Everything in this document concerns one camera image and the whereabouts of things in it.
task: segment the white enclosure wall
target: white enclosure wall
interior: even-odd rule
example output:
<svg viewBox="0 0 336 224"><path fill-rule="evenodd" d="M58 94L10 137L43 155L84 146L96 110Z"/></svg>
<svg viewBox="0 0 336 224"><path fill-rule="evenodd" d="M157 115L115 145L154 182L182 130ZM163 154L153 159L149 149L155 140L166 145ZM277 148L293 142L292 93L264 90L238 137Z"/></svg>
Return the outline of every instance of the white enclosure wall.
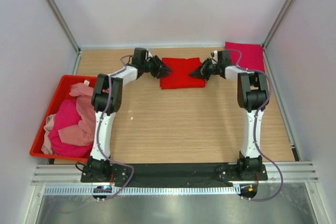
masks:
<svg viewBox="0 0 336 224"><path fill-rule="evenodd" d="M267 48L301 158L313 161L331 214L336 213L335 17L335 0L296 0Z"/></svg>
<svg viewBox="0 0 336 224"><path fill-rule="evenodd" d="M36 163L29 155L75 50L45 0L0 0L0 222L23 223Z"/></svg>
<svg viewBox="0 0 336 224"><path fill-rule="evenodd" d="M264 42L285 0L55 0L80 47Z"/></svg>

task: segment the wooden surface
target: wooden surface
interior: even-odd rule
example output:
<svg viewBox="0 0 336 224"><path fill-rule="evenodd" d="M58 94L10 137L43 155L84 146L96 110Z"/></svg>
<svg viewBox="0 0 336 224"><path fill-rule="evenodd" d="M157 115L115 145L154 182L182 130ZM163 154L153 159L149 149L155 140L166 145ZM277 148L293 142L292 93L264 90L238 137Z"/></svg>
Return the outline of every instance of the wooden surface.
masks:
<svg viewBox="0 0 336 224"><path fill-rule="evenodd" d="M162 57L201 61L215 48L153 49ZM78 74L96 76L122 67L133 49L87 50ZM294 161L275 95L266 108L261 149L275 161ZM113 123L111 155L124 163L235 162L243 140L237 83L212 76L205 88L161 90L149 73L123 87Z"/></svg>

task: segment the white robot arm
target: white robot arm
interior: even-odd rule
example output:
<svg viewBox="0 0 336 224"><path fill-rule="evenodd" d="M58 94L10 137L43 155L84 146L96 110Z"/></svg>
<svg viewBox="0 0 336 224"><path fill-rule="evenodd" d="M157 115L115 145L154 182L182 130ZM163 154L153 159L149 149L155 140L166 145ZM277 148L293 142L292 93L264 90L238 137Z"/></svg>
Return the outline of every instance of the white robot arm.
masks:
<svg viewBox="0 0 336 224"><path fill-rule="evenodd" d="M126 66L124 68L124 71L119 70L119 73L114 75L114 78L120 78L122 79L122 86L125 86L127 83L134 81L138 78L138 69L132 66ZM111 131L113 126L113 120L115 118L116 112L112 112L111 114L104 113L102 115L102 111L96 111L96 131L94 133L94 139L93 142L93 148L91 151L90 156L92 156L93 159L97 160L105 160L106 158L101 154L101 152L98 149L98 143L97 143L97 130L98 130L98 124L99 121L102 118L100 129L99 129L99 143L100 147L103 150L103 153L106 156L110 156L110 139L111 139Z"/></svg>
<svg viewBox="0 0 336 224"><path fill-rule="evenodd" d="M111 176L111 165L107 157L110 158L111 155L111 131L113 120L121 106L122 87L144 73L150 73L159 79L168 76L171 71L158 56L152 56L145 48L135 48L131 63L115 73L98 75L91 101L96 112L96 130L90 157L82 170L82 182L106 181Z"/></svg>
<svg viewBox="0 0 336 224"><path fill-rule="evenodd" d="M200 67L190 73L192 77L205 80L209 80L211 75L219 75L237 82L237 101L244 113L244 140L239 152L237 169L242 178L251 178L260 172L263 166L254 139L260 146L261 120L265 107L258 111L257 115L256 112L269 95L267 79L260 72L246 71L233 65L229 50L214 51Z"/></svg>

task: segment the red plastic bin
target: red plastic bin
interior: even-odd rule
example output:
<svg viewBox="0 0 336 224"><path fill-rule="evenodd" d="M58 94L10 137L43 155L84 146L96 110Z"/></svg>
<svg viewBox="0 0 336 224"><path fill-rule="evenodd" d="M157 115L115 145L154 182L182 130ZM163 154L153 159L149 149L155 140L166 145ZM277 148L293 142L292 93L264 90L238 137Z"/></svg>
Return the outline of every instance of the red plastic bin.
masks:
<svg viewBox="0 0 336 224"><path fill-rule="evenodd" d="M48 107L48 110L44 116L44 119L41 123L40 129L37 132L32 148L30 149L31 156L68 159L68 160L74 160L74 161L79 161L79 162L86 162L88 160L90 154L88 154L85 157L68 157L68 156L61 156L61 155L47 155L41 151L41 148L44 142L44 134L45 134L45 130L43 129L43 127L46 123L47 117L51 114L55 114L58 111L62 101L64 101L65 99L76 99L75 97L72 97L69 95L71 85L76 84L78 82L84 82L85 80L88 80L90 82L89 86L94 88L96 81L97 81L97 77L73 76L73 75L62 76L62 78L60 79L58 83L55 94L51 100L51 103Z"/></svg>

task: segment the pink cloth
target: pink cloth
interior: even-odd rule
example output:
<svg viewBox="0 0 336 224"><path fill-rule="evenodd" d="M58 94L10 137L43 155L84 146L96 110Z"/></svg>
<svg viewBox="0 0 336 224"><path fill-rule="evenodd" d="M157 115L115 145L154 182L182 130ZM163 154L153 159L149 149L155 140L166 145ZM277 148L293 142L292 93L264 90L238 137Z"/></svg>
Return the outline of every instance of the pink cloth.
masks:
<svg viewBox="0 0 336 224"><path fill-rule="evenodd" d="M225 42L225 49L236 49L242 52L242 59L239 62L239 65L242 68L265 71L264 51L261 45ZM236 64L240 54L238 52L231 51L230 56L232 64Z"/></svg>
<svg viewBox="0 0 336 224"><path fill-rule="evenodd" d="M76 83L71 86L70 95L77 97L76 109L81 120L77 125L59 130L59 137L66 144L92 145L96 129L96 114L91 104L93 88L84 83Z"/></svg>
<svg viewBox="0 0 336 224"><path fill-rule="evenodd" d="M92 145L76 146L63 143L59 136L59 130L66 127L77 125L81 120L76 109L75 100L64 100L55 115L54 128L49 133L52 150L54 153L62 156L84 157L90 153Z"/></svg>
<svg viewBox="0 0 336 224"><path fill-rule="evenodd" d="M44 154L53 154L53 149L51 148L51 141L48 135L54 127L54 121L55 121L55 114L49 115L46 120L46 125L43 127L43 129L45 130L45 133L44 133L44 142L43 142L41 151Z"/></svg>

